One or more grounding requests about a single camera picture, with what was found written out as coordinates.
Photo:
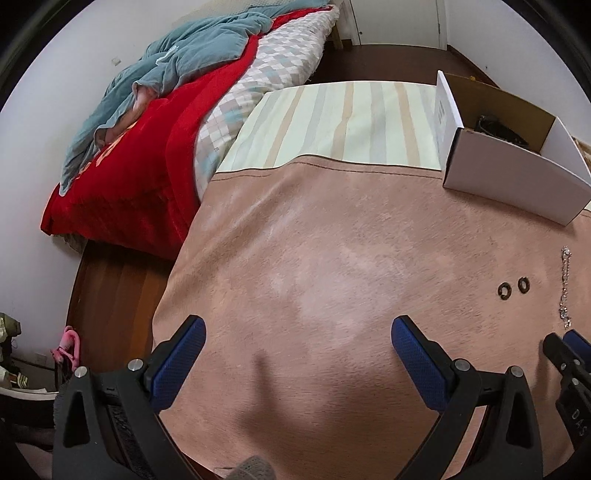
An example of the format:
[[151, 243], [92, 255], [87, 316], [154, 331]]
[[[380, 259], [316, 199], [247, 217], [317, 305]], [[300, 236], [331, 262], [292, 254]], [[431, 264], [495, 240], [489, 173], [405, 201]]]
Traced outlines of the white cardboard box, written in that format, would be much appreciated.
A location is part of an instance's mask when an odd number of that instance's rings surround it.
[[[529, 148], [475, 131], [497, 117]], [[590, 170], [563, 122], [496, 87], [445, 72], [436, 83], [435, 132], [447, 189], [496, 200], [566, 226], [590, 203]]]

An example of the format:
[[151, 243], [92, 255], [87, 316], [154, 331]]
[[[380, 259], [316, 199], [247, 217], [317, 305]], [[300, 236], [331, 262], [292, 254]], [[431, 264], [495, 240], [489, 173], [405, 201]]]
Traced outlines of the black smartwatch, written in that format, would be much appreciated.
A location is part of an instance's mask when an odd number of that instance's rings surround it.
[[522, 136], [504, 125], [495, 116], [481, 115], [476, 122], [475, 131], [521, 148], [529, 148], [529, 143]]

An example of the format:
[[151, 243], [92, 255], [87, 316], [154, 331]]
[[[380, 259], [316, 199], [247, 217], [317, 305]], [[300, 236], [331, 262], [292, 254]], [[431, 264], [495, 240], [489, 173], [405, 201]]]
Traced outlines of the pink slipper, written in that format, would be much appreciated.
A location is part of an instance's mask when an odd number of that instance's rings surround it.
[[71, 326], [66, 326], [58, 346], [51, 350], [53, 360], [70, 372], [75, 371], [80, 365], [80, 345], [78, 333]]

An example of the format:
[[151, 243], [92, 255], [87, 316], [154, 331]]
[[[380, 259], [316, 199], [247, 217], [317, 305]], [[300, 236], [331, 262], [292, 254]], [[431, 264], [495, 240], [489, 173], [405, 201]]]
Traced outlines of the red bed blanket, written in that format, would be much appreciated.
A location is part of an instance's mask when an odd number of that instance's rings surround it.
[[[281, 15], [270, 31], [325, 7]], [[141, 116], [123, 118], [65, 195], [59, 194], [60, 182], [56, 186], [42, 216], [42, 232], [174, 259], [202, 198], [197, 197], [193, 171], [198, 130], [252, 64], [266, 34], [250, 37], [239, 59], [165, 96], [141, 94]]]

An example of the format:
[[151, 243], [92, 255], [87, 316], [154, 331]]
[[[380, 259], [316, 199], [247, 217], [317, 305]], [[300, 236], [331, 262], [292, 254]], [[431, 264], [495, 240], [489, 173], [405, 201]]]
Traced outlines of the striped green beige cloth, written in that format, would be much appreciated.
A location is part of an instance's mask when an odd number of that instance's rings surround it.
[[439, 170], [435, 94], [432, 85], [390, 81], [267, 93], [217, 171], [273, 169], [301, 155]]

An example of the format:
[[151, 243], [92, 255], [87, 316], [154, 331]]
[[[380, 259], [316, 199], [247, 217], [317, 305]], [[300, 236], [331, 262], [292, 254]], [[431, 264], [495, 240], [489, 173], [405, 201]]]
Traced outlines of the white door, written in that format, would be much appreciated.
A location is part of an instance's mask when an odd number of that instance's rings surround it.
[[349, 6], [361, 45], [447, 48], [444, 1], [353, 0]]

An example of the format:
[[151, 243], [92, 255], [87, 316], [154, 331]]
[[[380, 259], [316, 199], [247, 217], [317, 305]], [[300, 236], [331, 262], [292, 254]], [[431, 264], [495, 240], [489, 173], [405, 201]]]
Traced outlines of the teal blue quilt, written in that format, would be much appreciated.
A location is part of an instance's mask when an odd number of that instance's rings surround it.
[[65, 155], [59, 194], [107, 143], [113, 129], [141, 116], [140, 95], [159, 98], [212, 69], [242, 56], [250, 37], [269, 33], [273, 20], [297, 10], [327, 6], [325, 1], [252, 5], [236, 13], [188, 21], [152, 42], [143, 55], [111, 81]]

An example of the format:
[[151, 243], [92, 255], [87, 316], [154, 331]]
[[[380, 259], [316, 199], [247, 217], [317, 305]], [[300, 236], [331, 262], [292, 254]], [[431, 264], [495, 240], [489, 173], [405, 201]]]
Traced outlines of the checkered mattress sheet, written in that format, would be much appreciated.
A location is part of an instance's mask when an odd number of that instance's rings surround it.
[[331, 5], [291, 19], [259, 40], [252, 64], [211, 109], [198, 130], [193, 153], [198, 198], [204, 196], [211, 177], [263, 96], [300, 86], [310, 79], [338, 20], [339, 8]]

